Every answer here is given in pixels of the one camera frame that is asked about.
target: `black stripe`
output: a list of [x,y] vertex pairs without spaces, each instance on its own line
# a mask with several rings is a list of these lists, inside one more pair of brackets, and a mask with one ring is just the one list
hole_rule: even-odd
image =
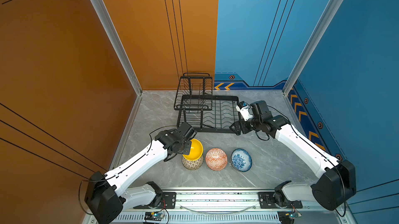
[[282,17],[284,16],[284,12],[285,12],[285,8],[287,7],[287,3],[288,3],[288,0],[285,2],[284,10],[282,11],[282,14],[281,14],[281,17],[280,17],[280,22],[278,23],[278,26],[277,26],[276,34],[275,34],[275,36],[273,38],[272,45],[270,46],[269,53],[267,54],[266,62],[265,62],[265,65],[263,66],[261,77],[259,78],[258,86],[261,83],[262,75],[263,75],[263,72],[265,71],[265,67],[266,67],[266,64],[267,64],[267,60],[269,59],[270,52],[272,51],[273,43],[274,43],[274,40],[276,39],[278,28],[280,27],[280,23],[281,23]]
[[180,6],[180,0],[179,0],[179,8],[180,8],[180,21],[182,22],[183,46],[184,46],[184,58],[186,59],[186,71],[188,72],[188,67],[187,67],[187,56],[186,56],[186,43],[184,42],[184,31],[183,31],[182,7]]
[[16,127],[13,127],[13,126],[9,125],[8,123],[4,122],[3,120],[1,120],[1,119],[0,119],[0,122],[2,122],[3,124],[5,124],[5,125],[7,125],[7,126],[9,126],[9,127],[13,128],[13,129],[15,129],[15,130],[16,130],[16,131],[18,131],[18,132],[20,132],[20,133],[24,134],[25,136],[27,136],[27,137],[31,138],[32,140],[35,140],[36,142],[38,142],[38,143],[40,143],[40,144],[42,144],[42,145],[44,145],[44,146],[48,147],[49,149],[51,149],[51,150],[53,150],[53,151],[57,152],[58,154],[60,154],[60,155],[62,155],[62,156],[64,156],[64,157],[66,157],[66,158],[68,158],[69,160],[71,160],[71,161],[73,161],[73,162],[76,162],[77,164],[79,164],[79,165],[81,165],[81,166],[83,166],[83,167],[87,168],[87,167],[86,167],[86,166],[84,166],[83,164],[81,164],[81,163],[79,163],[79,162],[77,162],[77,161],[73,160],[72,158],[69,158],[69,157],[67,157],[66,155],[62,154],[61,152],[58,152],[58,151],[56,151],[56,150],[55,150],[55,149],[53,149],[52,147],[49,147],[49,146],[45,145],[45,144],[44,144],[44,143],[42,143],[41,141],[34,139],[33,137],[29,136],[28,134],[26,134],[26,133],[24,133],[24,132],[20,131],[19,129],[17,129]]
[[170,21],[169,21],[169,14],[167,13],[166,0],[165,0],[165,7],[166,7],[167,22],[169,24],[170,39],[172,40],[173,55],[175,57],[175,63],[176,63],[177,81],[179,81],[179,69],[177,68],[176,54],[175,54],[175,51],[174,51],[174,44],[173,44],[173,38],[172,38],[172,29],[170,28]]
[[272,28],[273,28],[273,25],[274,25],[274,21],[275,21],[275,19],[276,19],[276,15],[277,15],[278,8],[280,7],[280,2],[281,2],[281,0],[278,2],[278,6],[277,6],[277,10],[276,10],[276,14],[275,14],[275,17],[274,17],[274,19],[273,19],[272,26],[270,27],[269,36],[267,36],[266,45],[265,45],[265,48],[264,48],[264,50],[263,50],[263,54],[262,54],[261,61],[259,62],[259,67],[258,67],[258,71],[256,72],[256,76],[255,76],[255,80],[254,80],[254,82],[253,82],[253,86],[255,86],[256,78],[258,77],[259,69],[261,68],[261,64],[262,64],[263,56],[265,55],[265,51],[266,51],[267,42],[269,41],[270,34],[272,33]]
[[5,4],[5,3],[10,2],[10,1],[12,1],[12,0],[8,0],[8,1],[6,1],[6,2],[3,2],[2,4]]
[[379,210],[385,210],[385,209],[392,209],[392,208],[399,208],[399,206],[390,207],[390,208],[380,208],[380,209],[369,210],[369,211],[363,211],[363,212],[357,212],[357,213],[352,213],[352,214],[361,214],[361,213],[367,213],[367,212],[373,212],[373,211],[379,211]]
[[399,179],[396,179],[396,180],[393,180],[393,181],[390,181],[390,182],[381,183],[381,184],[378,184],[378,185],[376,185],[376,186],[364,188],[364,189],[358,190],[358,191],[356,191],[356,192],[360,192],[360,191],[363,191],[363,190],[366,190],[366,189],[375,188],[375,187],[382,186],[382,185],[385,185],[385,184],[388,184],[388,183],[391,183],[391,182],[396,182],[396,181],[399,181]]
[[282,33],[284,32],[285,25],[287,24],[288,18],[290,17],[291,10],[292,10],[292,7],[293,7],[294,3],[295,3],[295,0],[292,2],[291,8],[290,8],[290,12],[288,13],[287,19],[285,20],[284,27],[282,28],[280,38],[278,39],[278,42],[277,42],[277,45],[276,45],[276,49],[275,49],[275,51],[273,52],[272,60],[270,61],[269,67],[267,68],[267,72],[266,72],[265,78],[263,79],[262,85],[265,83],[267,73],[269,73],[269,69],[270,69],[270,66],[272,65],[274,55],[276,54],[276,50],[277,50],[277,47],[278,47],[278,43],[280,43]]
[[354,202],[354,203],[351,203],[351,204],[348,204],[348,205],[353,205],[353,204],[361,203],[361,202],[368,202],[368,201],[370,201],[370,200],[376,200],[376,199],[381,199],[381,198],[385,198],[385,197],[391,197],[391,196],[394,196],[394,195],[397,195],[397,194],[399,194],[399,193],[390,194],[390,195],[386,195],[386,196],[383,196],[383,197],[377,197],[377,198],[368,199],[368,200],[363,200],[363,201],[360,201],[360,202]]
[[13,112],[15,115],[17,115],[18,117],[22,118],[23,120],[27,121],[28,123],[30,123],[31,125],[33,125],[34,127],[38,128],[39,130],[41,130],[42,132],[46,133],[47,135],[49,135],[50,137],[54,138],[55,140],[59,141],[60,143],[62,143],[63,145],[65,145],[66,147],[70,148],[71,150],[75,151],[76,153],[78,153],[79,155],[81,155],[82,157],[86,158],[87,160],[91,161],[92,163],[94,163],[95,165],[97,165],[98,167],[102,168],[105,171],[108,171],[107,169],[101,167],[100,165],[98,165],[97,163],[93,162],[92,160],[90,160],[89,158],[85,157],[84,155],[82,155],[81,153],[77,152],[76,150],[74,150],[73,148],[71,148],[70,146],[66,145],[65,143],[63,143],[62,141],[60,141],[59,139],[55,138],[54,136],[50,135],[48,132],[44,131],[42,128],[38,127],[37,125],[35,125],[34,123],[32,123],[31,121],[27,120],[26,118],[24,118],[23,116],[21,116],[20,114],[18,114],[17,112],[13,111],[12,109],[8,108],[7,106],[5,106],[4,104],[0,103],[1,106],[3,106],[4,108],[6,108],[7,110],[9,110],[10,112]]
[[173,7],[173,16],[175,17],[175,27],[176,27],[176,36],[177,36],[177,46],[179,47],[179,55],[180,55],[180,65],[182,66],[182,74],[183,74],[184,71],[183,71],[182,53],[180,52],[179,33],[177,32],[176,14],[175,14],[175,11],[174,11],[174,3],[173,3],[173,0],[172,0],[172,7]]
[[44,158],[44,157],[41,157],[41,156],[39,156],[39,155],[33,153],[32,151],[29,151],[29,150],[27,150],[27,149],[24,149],[23,147],[20,147],[20,146],[18,146],[18,145],[16,145],[16,144],[13,144],[12,142],[7,141],[6,139],[3,139],[3,138],[1,138],[1,137],[0,137],[0,139],[3,140],[4,142],[7,142],[7,143],[9,143],[9,144],[11,144],[11,145],[14,145],[15,147],[18,147],[18,148],[20,148],[20,149],[22,149],[22,150],[24,150],[24,151],[26,151],[26,152],[29,152],[29,153],[31,153],[32,155],[35,155],[35,156],[37,156],[37,157],[40,157],[40,158],[42,158],[42,159],[44,159],[44,160],[46,160],[46,161],[48,161],[48,162],[51,162],[52,164],[55,164],[55,165],[57,165],[57,166],[59,166],[59,167],[61,167],[61,168],[64,168],[64,169],[66,169],[67,171],[71,171],[72,173],[77,174],[78,176],[81,176],[81,177],[83,177],[83,178],[85,178],[85,179],[87,179],[87,180],[89,179],[89,178],[87,178],[87,177],[82,176],[81,174],[78,174],[77,172],[73,172],[72,170],[67,169],[66,167],[63,167],[63,166],[61,166],[61,165],[59,165],[59,164],[57,164],[57,163],[55,163],[55,162],[52,162],[52,161],[50,161],[50,160],[48,160],[48,159],[46,159],[46,158]]

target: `dish rack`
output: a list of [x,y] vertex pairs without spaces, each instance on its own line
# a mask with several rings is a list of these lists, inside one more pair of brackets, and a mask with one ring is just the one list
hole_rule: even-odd
[[208,73],[183,73],[174,103],[174,109],[179,111],[177,127],[187,122],[198,132],[237,134],[231,126],[241,120],[235,108],[238,97],[212,93],[213,79]]
[[211,111],[213,102],[212,92],[213,79],[209,73],[185,72],[179,80],[174,109],[177,111],[183,109],[188,111]]

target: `patterned bowl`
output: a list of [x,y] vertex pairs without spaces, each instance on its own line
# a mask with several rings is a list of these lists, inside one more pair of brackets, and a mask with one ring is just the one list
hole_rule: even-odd
[[196,170],[197,168],[201,167],[203,163],[203,156],[201,155],[200,158],[194,161],[187,160],[185,157],[182,157],[182,164],[186,169],[189,170]]
[[232,164],[238,171],[246,172],[252,167],[252,158],[244,149],[236,149],[232,153]]
[[220,171],[227,165],[227,155],[221,149],[211,149],[206,153],[205,161],[210,169]]

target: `black mounting plate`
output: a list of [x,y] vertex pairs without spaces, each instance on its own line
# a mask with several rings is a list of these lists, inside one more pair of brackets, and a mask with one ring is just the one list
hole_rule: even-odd
[[[273,195],[274,192],[258,192],[259,204],[261,205],[261,208],[281,208],[276,205],[276,200],[274,199]],[[295,208],[303,208],[302,202],[300,200],[293,201],[291,204]],[[281,209],[291,209],[291,205]]]
[[[162,199],[165,200],[165,208],[173,209],[176,205],[176,192],[163,192]],[[164,207],[164,202],[161,201],[157,208],[150,208],[148,205],[137,206],[134,209],[162,209]]]

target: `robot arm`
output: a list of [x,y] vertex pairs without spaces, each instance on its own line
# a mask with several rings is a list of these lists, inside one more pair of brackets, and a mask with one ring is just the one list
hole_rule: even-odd
[[262,131],[289,147],[319,178],[316,184],[292,184],[286,181],[275,188],[276,204],[286,207],[291,201],[317,201],[328,210],[334,210],[356,194],[355,167],[349,161],[339,162],[324,152],[304,135],[288,119],[273,117],[265,101],[245,102],[237,105],[243,119],[231,128],[237,135],[250,131]]
[[162,190],[154,183],[127,188],[157,162],[168,161],[177,154],[188,155],[191,139],[197,134],[189,124],[178,129],[161,131],[137,155],[104,175],[95,172],[89,180],[85,202],[100,224],[108,224],[118,214],[139,205],[157,207],[162,199]]

